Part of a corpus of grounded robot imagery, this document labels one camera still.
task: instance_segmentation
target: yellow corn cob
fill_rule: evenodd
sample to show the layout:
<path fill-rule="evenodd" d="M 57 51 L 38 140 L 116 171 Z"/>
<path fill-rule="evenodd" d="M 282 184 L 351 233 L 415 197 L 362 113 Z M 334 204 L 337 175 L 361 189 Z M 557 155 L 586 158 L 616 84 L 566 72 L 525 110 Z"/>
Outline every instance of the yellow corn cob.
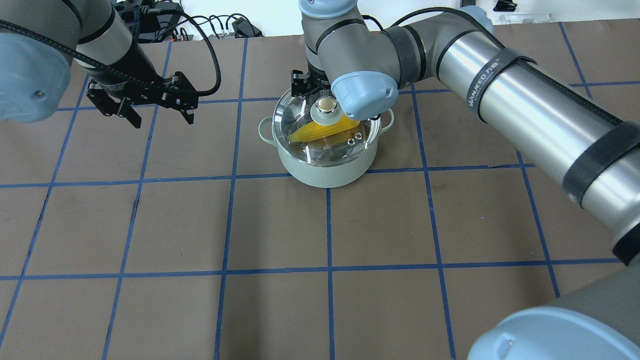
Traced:
<path fill-rule="evenodd" d="M 295 130 L 293 134 L 289 135 L 289 141 L 311 142 L 327 136 L 341 133 L 346 130 L 353 129 L 359 124 L 359 121 L 351 120 L 346 115 L 343 115 L 335 124 L 328 126 L 320 125 L 317 122 L 312 121 L 299 128 L 298 130 Z"/>

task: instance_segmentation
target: glass lid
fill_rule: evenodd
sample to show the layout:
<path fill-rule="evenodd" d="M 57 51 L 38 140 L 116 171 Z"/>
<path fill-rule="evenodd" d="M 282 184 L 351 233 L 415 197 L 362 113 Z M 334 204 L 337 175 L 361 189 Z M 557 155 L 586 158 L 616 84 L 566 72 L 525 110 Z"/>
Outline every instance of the glass lid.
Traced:
<path fill-rule="evenodd" d="M 356 159 L 372 145 L 379 129 L 380 120 L 356 121 L 342 114 L 331 90 L 308 99 L 291 97 L 289 90 L 273 114 L 275 139 L 284 150 L 301 162 L 321 167 Z"/>

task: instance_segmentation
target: pot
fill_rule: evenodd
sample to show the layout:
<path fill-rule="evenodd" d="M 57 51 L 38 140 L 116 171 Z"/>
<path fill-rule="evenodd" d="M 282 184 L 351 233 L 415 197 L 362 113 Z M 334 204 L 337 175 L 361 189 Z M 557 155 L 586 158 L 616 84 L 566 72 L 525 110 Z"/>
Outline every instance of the pot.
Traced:
<path fill-rule="evenodd" d="M 258 125 L 260 138 L 278 149 L 280 161 L 287 171 L 301 182 L 318 188 L 336 188 L 362 176 L 376 156 L 379 135 L 394 124 L 394 114 L 389 109 L 387 112 L 391 115 L 391 121 L 385 127 L 381 126 L 380 118 L 367 119 L 351 129 L 322 138 L 305 142 L 290 141 L 290 136 L 296 130 L 311 122 L 330 125 L 337 119 L 343 119 L 342 110 L 335 100 L 333 109 L 323 109 L 318 105 L 326 105 L 326 98 L 334 99 L 332 96 L 329 90 L 323 90 L 308 99 L 302 99 L 291 97 L 289 90 L 278 101 L 273 116 L 262 119 Z M 269 123 L 271 139 L 262 133 Z"/>

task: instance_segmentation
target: pot handle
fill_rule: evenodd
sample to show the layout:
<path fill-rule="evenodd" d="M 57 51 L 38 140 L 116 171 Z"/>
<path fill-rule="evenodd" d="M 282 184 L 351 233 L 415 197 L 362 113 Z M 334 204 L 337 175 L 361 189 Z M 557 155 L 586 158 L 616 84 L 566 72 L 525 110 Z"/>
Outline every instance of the pot handle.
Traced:
<path fill-rule="evenodd" d="M 273 147 L 276 147 L 276 140 L 267 139 L 262 134 L 262 125 L 264 125 L 266 122 L 270 122 L 271 123 L 271 126 L 269 126 L 269 128 L 272 129 L 272 127 L 273 127 L 273 117 L 272 116 L 266 117 L 266 118 L 262 119 L 262 121 L 260 121 L 260 124 L 258 125 L 258 135 L 260 136 L 260 138 L 262 139 L 263 142 L 266 142 L 269 145 L 271 145 Z"/>
<path fill-rule="evenodd" d="M 380 135 L 384 134 L 387 132 L 387 130 L 389 130 L 391 128 L 391 126 L 394 124 L 394 111 L 391 109 L 388 109 L 387 112 L 389 113 L 389 115 L 391 115 L 391 121 L 389 122 L 389 125 L 383 127 L 382 129 L 380 129 Z"/>

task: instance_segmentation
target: metal knob top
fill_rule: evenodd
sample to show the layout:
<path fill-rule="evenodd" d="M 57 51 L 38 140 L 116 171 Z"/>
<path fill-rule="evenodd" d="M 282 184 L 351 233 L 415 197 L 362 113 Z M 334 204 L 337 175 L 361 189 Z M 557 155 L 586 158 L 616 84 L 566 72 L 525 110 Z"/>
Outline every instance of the metal knob top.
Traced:
<path fill-rule="evenodd" d="M 330 96 L 322 96 L 316 101 L 316 108 L 323 114 L 329 114 L 335 111 L 338 102 Z"/>

